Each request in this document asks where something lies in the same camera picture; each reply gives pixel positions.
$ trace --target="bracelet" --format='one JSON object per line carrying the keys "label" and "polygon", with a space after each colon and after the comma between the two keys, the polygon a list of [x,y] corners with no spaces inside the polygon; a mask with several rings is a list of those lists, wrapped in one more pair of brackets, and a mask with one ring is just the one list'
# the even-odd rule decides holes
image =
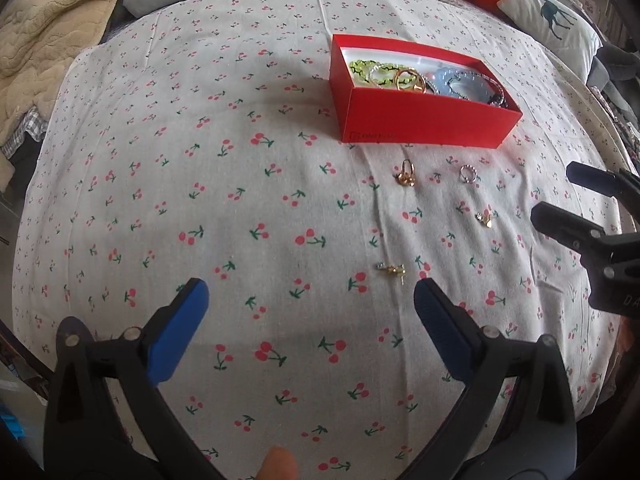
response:
{"label": "bracelet", "polygon": [[[396,86],[396,83],[394,82],[394,75],[399,70],[405,70],[407,68],[408,67],[406,66],[396,65],[393,63],[378,63],[372,59],[366,61],[358,59],[349,63],[351,73],[357,76],[363,83],[383,88]],[[387,72],[387,76],[383,77],[382,80],[375,80],[372,78],[372,72]],[[415,80],[415,76],[404,77],[399,79],[398,83],[401,85],[409,85],[412,82],[415,82]]]}
{"label": "bracelet", "polygon": [[[432,93],[437,94],[437,88],[426,80],[415,68],[404,65],[396,65],[393,63],[378,63],[373,60],[356,60],[349,63],[349,68],[353,75],[357,76],[362,82],[377,86],[378,88],[392,88],[401,91],[412,91],[425,93],[427,88]],[[382,72],[381,80],[375,78],[376,72]]]}
{"label": "bracelet", "polygon": [[451,87],[451,84],[454,81],[460,82],[463,80],[467,80],[470,83],[476,84],[475,81],[477,81],[476,79],[477,76],[487,81],[489,84],[494,86],[494,88],[497,90],[497,92],[494,92],[493,95],[490,95],[484,89],[484,93],[486,94],[485,104],[488,104],[489,106],[498,106],[501,108],[506,108],[507,99],[504,96],[504,89],[502,88],[502,85],[498,83],[496,80],[490,78],[489,76],[485,76],[484,74],[481,74],[479,72],[472,72],[470,70],[456,70],[454,72],[453,69],[450,69],[450,68],[441,69],[436,73],[436,84],[440,82],[440,84],[442,85],[442,81],[444,80],[444,85],[446,86],[447,91],[442,92],[443,94],[448,93],[450,96],[457,97],[458,99],[471,101],[471,99],[469,99],[467,96],[462,95],[460,92],[455,91]]}

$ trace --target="gold earring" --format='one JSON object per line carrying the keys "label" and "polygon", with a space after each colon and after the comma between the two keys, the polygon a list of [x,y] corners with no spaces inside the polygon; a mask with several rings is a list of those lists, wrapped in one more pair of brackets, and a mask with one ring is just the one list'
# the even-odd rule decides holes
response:
{"label": "gold earring", "polygon": [[400,276],[400,285],[404,285],[404,275],[406,274],[406,270],[404,269],[404,264],[400,264],[399,266],[389,265],[385,267],[385,264],[380,262],[376,265],[377,270],[386,270],[387,274],[392,274],[394,276]]}
{"label": "gold earring", "polygon": [[402,171],[396,175],[396,179],[401,186],[415,186],[414,164],[408,158],[402,161]]}
{"label": "gold earring", "polygon": [[476,220],[478,220],[484,227],[491,227],[491,213],[484,216],[482,213],[476,213]]}

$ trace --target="black clamp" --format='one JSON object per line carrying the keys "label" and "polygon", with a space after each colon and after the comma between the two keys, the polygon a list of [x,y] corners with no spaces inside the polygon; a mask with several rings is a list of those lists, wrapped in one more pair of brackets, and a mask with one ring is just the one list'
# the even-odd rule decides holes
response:
{"label": "black clamp", "polygon": [[[418,282],[414,305],[451,376],[464,383],[437,433],[398,480],[560,480],[575,468],[574,406],[555,338],[506,339],[480,328],[432,279]],[[466,460],[505,378],[513,393],[489,449]]]}
{"label": "black clamp", "polygon": [[[640,178],[627,170],[602,171],[572,162],[566,176],[574,184],[615,197],[640,222]],[[531,210],[540,233],[579,253],[591,283],[589,304],[622,316],[640,317],[640,233],[606,235],[604,229],[541,202]]]}
{"label": "black clamp", "polygon": [[[56,334],[44,467],[54,480],[224,480],[184,431],[156,389],[174,373],[209,306],[207,285],[191,278],[144,328],[94,341],[75,317]],[[120,381],[157,461],[137,453],[116,414],[105,378]]]}

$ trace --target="plaid fabric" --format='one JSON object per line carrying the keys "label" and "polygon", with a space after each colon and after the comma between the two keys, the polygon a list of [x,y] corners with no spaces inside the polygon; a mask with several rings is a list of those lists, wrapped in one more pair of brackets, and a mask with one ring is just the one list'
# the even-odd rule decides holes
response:
{"label": "plaid fabric", "polygon": [[32,106],[25,113],[15,129],[14,134],[7,139],[7,142],[0,147],[0,152],[7,158],[11,158],[24,142],[25,134],[29,134],[36,142],[42,142],[47,133],[47,125],[49,123],[44,120],[38,113],[38,107]]}

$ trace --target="cherry pattern fabric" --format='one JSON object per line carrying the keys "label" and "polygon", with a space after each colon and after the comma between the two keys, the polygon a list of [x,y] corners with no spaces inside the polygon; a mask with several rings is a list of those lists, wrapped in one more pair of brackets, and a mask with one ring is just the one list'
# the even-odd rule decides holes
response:
{"label": "cherry pattern fabric", "polygon": [[[334,32],[479,57],[524,116],[497,150],[342,144],[327,81]],[[529,213],[547,200],[620,231],[614,200],[564,177],[572,160],[627,167],[615,135],[561,63],[467,4],[176,4],[66,75],[18,235],[15,331],[53,367],[64,317],[118,337],[200,277],[209,311],[160,389],[204,455],[229,479],[252,478],[273,444],[306,478],[394,478],[462,390],[415,314],[421,278],[506,337],[553,334],[575,413],[593,409],[618,318],[588,308],[578,255],[535,232]],[[394,179],[405,158],[415,187]],[[472,185],[463,164],[478,169]],[[406,284],[379,262],[404,264]],[[124,410],[117,386],[113,396]]]}

